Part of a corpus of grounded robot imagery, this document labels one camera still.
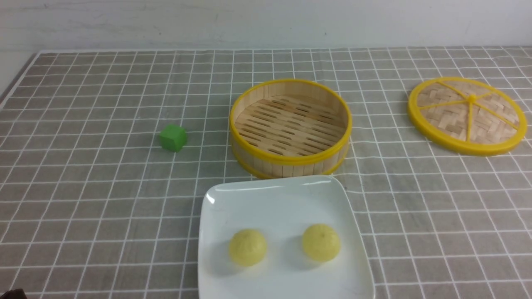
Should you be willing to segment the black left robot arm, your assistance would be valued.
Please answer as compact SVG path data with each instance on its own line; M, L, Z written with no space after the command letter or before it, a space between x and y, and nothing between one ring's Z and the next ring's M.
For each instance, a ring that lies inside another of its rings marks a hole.
M0 296L0 299L28 299L23 289L13 289Z

